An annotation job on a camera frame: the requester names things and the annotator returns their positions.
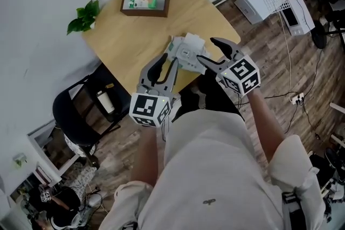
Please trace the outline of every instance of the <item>green plant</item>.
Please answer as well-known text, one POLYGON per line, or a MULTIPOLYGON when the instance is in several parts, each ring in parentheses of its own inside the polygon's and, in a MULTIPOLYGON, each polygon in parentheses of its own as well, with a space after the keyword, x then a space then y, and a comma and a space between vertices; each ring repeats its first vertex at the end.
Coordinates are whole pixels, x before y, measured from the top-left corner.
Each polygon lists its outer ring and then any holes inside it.
POLYGON ((78 18, 72 20, 67 28, 67 34, 71 32, 85 32, 91 29, 91 24, 95 22, 96 16, 99 14, 98 0, 91 0, 86 4, 85 8, 77 8, 78 18))

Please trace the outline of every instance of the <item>power strip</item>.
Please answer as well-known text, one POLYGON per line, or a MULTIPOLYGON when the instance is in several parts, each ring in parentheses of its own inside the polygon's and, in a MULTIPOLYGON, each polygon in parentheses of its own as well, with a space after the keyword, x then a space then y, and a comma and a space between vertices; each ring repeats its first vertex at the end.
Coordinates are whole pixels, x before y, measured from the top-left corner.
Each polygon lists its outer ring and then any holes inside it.
POLYGON ((298 94, 297 96, 293 97, 291 99, 291 103, 292 104, 297 104, 297 103, 300 103, 304 100, 304 94, 303 93, 300 93, 298 94))

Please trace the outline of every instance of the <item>wooden table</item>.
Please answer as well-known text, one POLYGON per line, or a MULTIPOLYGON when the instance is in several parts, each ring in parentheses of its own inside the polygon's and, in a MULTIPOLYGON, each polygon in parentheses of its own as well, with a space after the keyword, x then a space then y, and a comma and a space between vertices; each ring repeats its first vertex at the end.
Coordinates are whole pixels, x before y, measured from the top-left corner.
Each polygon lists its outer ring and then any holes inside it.
MULTIPOLYGON (((171 35, 199 35, 213 60, 223 54, 211 37, 240 42, 237 32, 209 0, 170 0, 168 18, 126 16, 120 12, 121 1, 110 0, 97 16, 95 28, 82 36, 130 94, 136 92, 141 69, 164 52, 171 35)), ((162 77, 169 64, 164 64, 162 77)), ((179 69, 173 91, 179 92, 198 75, 179 69)))

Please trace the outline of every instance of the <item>wooden frame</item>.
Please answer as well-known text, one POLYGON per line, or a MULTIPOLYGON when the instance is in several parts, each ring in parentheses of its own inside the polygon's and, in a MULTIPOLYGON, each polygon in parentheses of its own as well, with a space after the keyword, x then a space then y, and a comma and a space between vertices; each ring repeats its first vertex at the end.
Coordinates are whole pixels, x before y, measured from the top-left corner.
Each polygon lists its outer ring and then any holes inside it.
POLYGON ((168 17, 169 2, 170 0, 164 0, 164 9, 124 9, 123 4, 125 0, 121 1, 120 11, 126 16, 140 16, 140 17, 168 17))

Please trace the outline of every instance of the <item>white t-shirt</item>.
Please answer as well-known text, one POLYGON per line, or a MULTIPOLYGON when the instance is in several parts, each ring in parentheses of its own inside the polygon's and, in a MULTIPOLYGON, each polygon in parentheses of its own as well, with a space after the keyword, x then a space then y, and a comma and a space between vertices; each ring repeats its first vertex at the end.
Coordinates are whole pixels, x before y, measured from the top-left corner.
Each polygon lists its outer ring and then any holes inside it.
POLYGON ((164 163, 154 189, 143 182, 117 189, 101 230, 136 223, 140 230, 284 229, 281 194, 294 189, 307 228, 319 229, 322 223, 325 206, 298 136, 279 145, 268 168, 276 185, 269 184, 242 118, 197 110, 172 124, 164 163))

